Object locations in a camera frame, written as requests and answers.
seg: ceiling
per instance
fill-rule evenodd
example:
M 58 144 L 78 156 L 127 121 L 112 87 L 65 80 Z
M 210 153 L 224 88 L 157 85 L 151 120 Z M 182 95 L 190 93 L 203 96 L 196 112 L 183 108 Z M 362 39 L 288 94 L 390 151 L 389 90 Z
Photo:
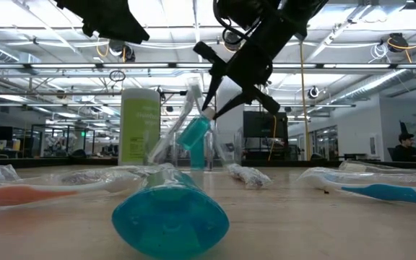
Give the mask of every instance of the ceiling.
M 41 63 L 117 63 L 119 58 L 107 53 L 107 39 L 91 38 L 82 33 L 82 20 L 67 9 L 56 8 L 51 0 L 27 0 L 29 11 L 23 9 L 16 0 L 0 0 L 0 46 L 8 52 L 30 53 Z M 386 15 L 371 12 L 353 23 L 345 22 L 355 10 L 354 1 L 330 1 L 308 24 L 308 37 L 303 46 L 306 63 L 332 64 L 366 64 L 374 63 L 405 63 L 404 53 L 387 53 L 383 58 L 374 58 L 374 48 L 380 40 L 386 40 L 390 33 L 402 33 L 410 46 L 416 46 L 416 6 L 412 1 L 379 1 L 396 2 L 404 6 L 402 10 Z M 217 40 L 223 27 L 217 23 L 212 12 L 212 0 L 129 0 L 132 14 L 150 35 L 150 40 L 142 45 L 133 45 L 136 62 L 179 62 L 198 63 L 201 60 L 192 51 L 198 39 L 208 43 L 221 58 L 228 60 L 233 53 L 229 52 L 222 41 Z M 197 20 L 198 29 L 194 26 Z M 324 40 L 327 44 L 319 52 L 317 46 Z M 416 62 L 416 48 L 410 51 Z M 300 47 L 298 40 L 293 38 L 275 58 L 274 63 L 299 63 Z M 202 70 L 188 69 L 127 69 L 127 78 L 115 84 L 113 91 L 132 87 L 158 87 L 164 91 L 185 90 L 188 80 L 201 77 L 201 85 L 205 91 L 210 82 L 208 68 Z M 0 79 L 6 83 L 0 84 L 0 92 L 30 91 L 30 85 L 37 87 L 38 92 L 104 92 L 112 91 L 109 87 L 108 74 L 110 70 L 91 69 L 45 69 L 40 70 L 38 76 L 21 74 L 16 70 L 0 70 Z M 75 77 L 62 76 L 75 74 Z M 375 71 L 309 71 L 304 75 L 305 88 L 317 86 L 325 90 L 325 98 L 345 91 L 349 86 L 362 79 L 377 74 Z M 277 70 L 270 77 L 269 94 L 279 103 L 300 104 L 301 75 L 299 70 Z M 39 102 L 45 103 L 74 103 L 70 97 L 58 99 L 55 96 L 37 97 Z M 98 103 L 120 103 L 120 96 L 97 96 Z M 171 100 L 182 103 L 184 97 L 174 95 Z M 176 108 L 172 113 L 178 114 Z M 82 116 L 94 118 L 95 114 L 81 112 Z

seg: man with cap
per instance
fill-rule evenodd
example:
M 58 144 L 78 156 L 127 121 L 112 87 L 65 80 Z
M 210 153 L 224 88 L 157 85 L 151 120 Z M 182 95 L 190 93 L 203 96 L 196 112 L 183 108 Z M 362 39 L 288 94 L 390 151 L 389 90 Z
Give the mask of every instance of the man with cap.
M 400 145 L 394 148 L 394 162 L 414 162 L 416 163 L 416 148 L 413 147 L 413 134 L 403 133 L 399 135 Z

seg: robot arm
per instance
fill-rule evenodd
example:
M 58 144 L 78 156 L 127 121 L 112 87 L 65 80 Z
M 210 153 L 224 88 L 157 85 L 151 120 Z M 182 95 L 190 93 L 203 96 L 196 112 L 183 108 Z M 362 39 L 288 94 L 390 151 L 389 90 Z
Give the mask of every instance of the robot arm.
M 222 78 L 228 76 L 242 88 L 242 93 L 221 108 L 215 118 L 243 103 L 251 104 L 253 100 L 258 100 L 271 114 L 277 113 L 279 103 L 256 86 L 266 84 L 273 70 L 272 60 L 293 36 L 304 40 L 309 19 L 327 1 L 288 0 L 278 9 L 280 0 L 213 0 L 213 11 L 218 22 L 244 39 L 245 44 L 227 63 L 203 42 L 194 47 L 196 53 L 213 64 L 209 71 L 212 82 L 203 109 L 216 95 Z M 256 29 L 251 36 L 247 36 L 222 21 L 222 18 L 232 19 L 247 32 L 251 28 Z

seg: table surface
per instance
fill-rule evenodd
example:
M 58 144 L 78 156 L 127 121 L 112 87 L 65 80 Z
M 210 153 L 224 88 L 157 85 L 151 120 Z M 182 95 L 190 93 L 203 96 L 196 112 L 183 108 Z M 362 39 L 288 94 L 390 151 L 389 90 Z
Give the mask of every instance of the table surface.
M 274 180 L 268 189 L 247 190 L 224 173 L 197 180 L 230 219 L 227 235 L 200 259 L 416 259 L 416 205 L 299 186 L 293 181 L 302 168 L 260 170 Z M 128 195 L 89 194 L 0 212 L 0 259 L 147 259 L 111 224 L 111 212 Z

